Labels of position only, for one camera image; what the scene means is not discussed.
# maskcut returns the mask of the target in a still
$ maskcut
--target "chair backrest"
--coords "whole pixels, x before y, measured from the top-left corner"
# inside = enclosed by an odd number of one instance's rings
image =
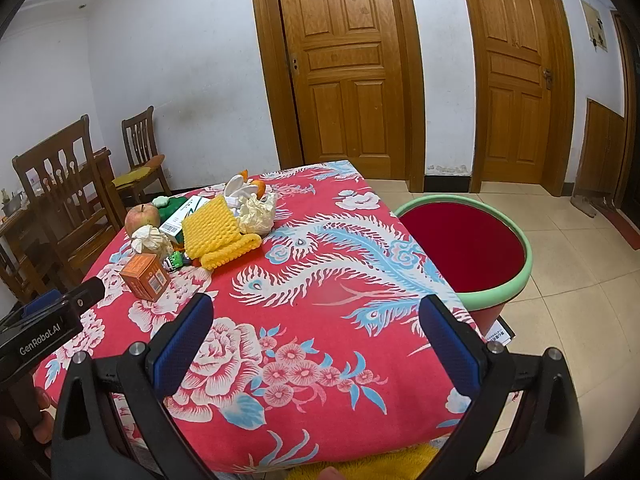
[[[74,142],[80,140],[84,148],[86,162],[78,164],[74,153]],[[65,264],[69,255],[81,246],[97,250],[95,244],[86,242],[104,234],[104,220],[107,226],[119,231],[116,216],[107,199],[104,184],[100,179],[94,161],[94,152],[89,137],[89,116],[43,140],[22,155],[15,156],[14,169],[20,178],[31,207],[40,224]],[[42,186],[42,195],[37,196],[29,180],[32,170],[38,175]],[[86,188],[93,184],[98,195],[98,203],[89,204]],[[56,227],[62,229],[61,236],[55,234],[48,215],[54,214]]]
[[[129,167],[133,170],[158,154],[154,137],[154,108],[150,106],[141,114],[122,121],[122,138],[127,150]]]
[[[28,301],[27,283],[2,245],[0,245],[0,278],[19,301],[22,303]]]

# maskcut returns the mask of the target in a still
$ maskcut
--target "yellow seat cushion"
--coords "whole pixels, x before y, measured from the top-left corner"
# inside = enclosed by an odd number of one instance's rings
[[[117,176],[113,179],[113,185],[116,189],[128,186],[133,182],[137,182],[145,178],[149,173],[151,173],[152,169],[146,166],[142,166],[141,168],[136,168],[133,171],[129,171],[129,173],[125,173],[124,175]]]

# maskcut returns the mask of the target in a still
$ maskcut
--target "small cardboard box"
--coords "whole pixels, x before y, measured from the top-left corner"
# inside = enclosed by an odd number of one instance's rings
[[[166,234],[174,244],[180,245],[181,240],[178,240],[176,236],[182,231],[182,221],[187,216],[194,214],[198,209],[204,206],[210,198],[205,196],[192,196],[184,204],[180,206],[180,209],[159,227],[160,232]]]
[[[140,300],[157,301],[169,284],[169,275],[155,254],[135,254],[120,275]]]

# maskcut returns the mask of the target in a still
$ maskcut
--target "orange fruit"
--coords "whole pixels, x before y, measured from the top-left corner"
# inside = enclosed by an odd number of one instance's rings
[[[253,180],[252,184],[254,186],[258,186],[258,193],[256,193],[256,197],[258,200],[260,200],[264,195],[264,192],[267,191],[267,185],[264,183],[263,180]]]

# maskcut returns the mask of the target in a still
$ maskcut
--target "human hand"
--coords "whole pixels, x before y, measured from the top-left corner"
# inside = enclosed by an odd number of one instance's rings
[[[335,467],[328,467],[320,472],[318,480],[346,480],[346,478]]]
[[[36,400],[41,410],[46,410],[51,406],[51,398],[42,389],[36,387]],[[6,418],[5,424],[15,440],[20,438],[20,424],[12,418]],[[53,417],[49,412],[42,411],[42,422],[33,428],[33,437],[41,444],[48,444],[53,437]],[[51,447],[45,450],[47,457],[51,458]]]

